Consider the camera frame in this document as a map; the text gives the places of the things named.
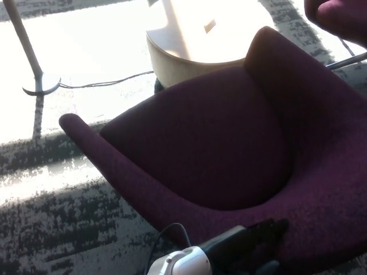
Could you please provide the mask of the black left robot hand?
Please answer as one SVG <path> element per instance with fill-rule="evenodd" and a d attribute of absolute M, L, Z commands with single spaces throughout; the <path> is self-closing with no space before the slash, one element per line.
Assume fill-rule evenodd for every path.
<path fill-rule="evenodd" d="M 287 219 L 268 219 L 249 227 L 235 226 L 199 245 L 209 259 L 213 274 L 228 274 L 237 260 L 252 254 L 263 243 L 279 241 L 289 227 Z"/>

